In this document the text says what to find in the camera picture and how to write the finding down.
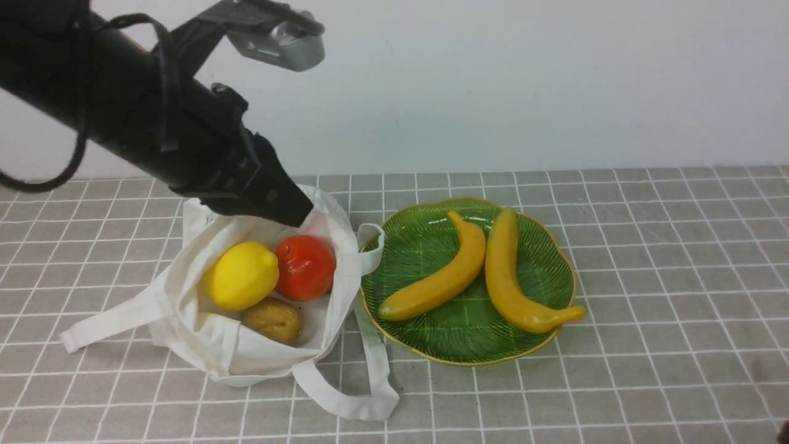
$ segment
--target red tomato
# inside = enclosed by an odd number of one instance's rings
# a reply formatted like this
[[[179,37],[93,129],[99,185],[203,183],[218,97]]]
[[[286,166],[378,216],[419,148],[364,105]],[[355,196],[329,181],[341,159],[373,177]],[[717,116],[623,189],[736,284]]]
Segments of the red tomato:
[[[277,246],[279,280],[275,290],[292,301],[318,299],[329,292],[335,274],[334,251],[310,235],[289,237]]]

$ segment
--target yellow lemon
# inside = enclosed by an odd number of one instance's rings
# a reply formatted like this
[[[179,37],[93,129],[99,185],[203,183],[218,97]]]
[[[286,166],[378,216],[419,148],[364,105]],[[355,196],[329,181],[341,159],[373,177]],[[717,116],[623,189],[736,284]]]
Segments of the yellow lemon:
[[[203,274],[208,297],[223,310],[246,310],[265,298],[279,279],[277,256],[257,242],[232,246]]]

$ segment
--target green plate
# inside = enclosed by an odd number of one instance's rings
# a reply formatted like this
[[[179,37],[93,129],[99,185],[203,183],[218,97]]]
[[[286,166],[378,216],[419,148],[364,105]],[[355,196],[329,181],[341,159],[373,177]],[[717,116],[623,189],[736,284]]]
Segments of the green plate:
[[[531,334],[515,329],[495,310],[484,273],[449,303],[404,322],[378,316],[389,295],[438,271],[458,252],[458,237],[447,213],[457,211],[488,235],[501,207],[473,198],[416,205],[383,224],[387,233],[381,264],[362,277],[365,308],[378,329],[394,342],[442,363],[484,365],[517,358],[546,345],[558,333]],[[575,272],[551,233],[536,220],[518,214],[518,280],[524,294],[550,308],[572,305]],[[377,240],[364,250],[377,247]]]

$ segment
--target bag handle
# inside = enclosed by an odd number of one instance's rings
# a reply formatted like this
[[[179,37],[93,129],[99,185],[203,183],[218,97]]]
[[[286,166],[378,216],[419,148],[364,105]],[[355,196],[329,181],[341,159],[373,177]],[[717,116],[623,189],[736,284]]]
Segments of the bag handle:
[[[160,303],[161,297],[156,298],[155,294],[161,295],[156,281],[128,301],[72,325],[70,329],[60,333],[65,350],[74,353],[85,345],[172,316],[172,308]]]
[[[359,232],[356,236],[356,240],[360,249],[367,246],[376,236],[378,236],[378,247],[375,250],[357,253],[359,257],[359,266],[361,268],[361,276],[370,274],[378,268],[378,265],[381,263],[381,257],[383,256],[383,245],[386,242],[387,234],[383,232],[383,228],[378,224],[367,223],[359,225]]]
[[[400,396],[389,383],[389,359],[386,346],[378,337],[376,328],[364,315],[365,309],[357,297],[353,311],[365,347],[367,374],[370,378],[370,395],[352,397],[341,393],[326,381],[318,371],[315,360],[309,359],[293,367],[298,385],[320,407],[347,420],[383,421],[395,410]]]

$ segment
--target banana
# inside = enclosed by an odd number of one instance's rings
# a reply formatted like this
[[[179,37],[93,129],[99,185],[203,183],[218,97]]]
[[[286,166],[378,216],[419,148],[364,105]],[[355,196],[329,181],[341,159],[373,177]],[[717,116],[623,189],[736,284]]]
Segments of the banana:
[[[515,271],[517,256],[518,221],[515,211],[507,208],[493,221],[485,254],[485,284],[504,319],[517,329],[540,334],[586,316],[584,307],[553,310],[524,296]]]
[[[450,211],[447,218],[458,230],[458,253],[439,271],[386,298],[378,309],[381,318],[405,321],[427,313],[459,295],[482,270],[485,260],[485,234],[482,228],[466,222],[454,211]]]

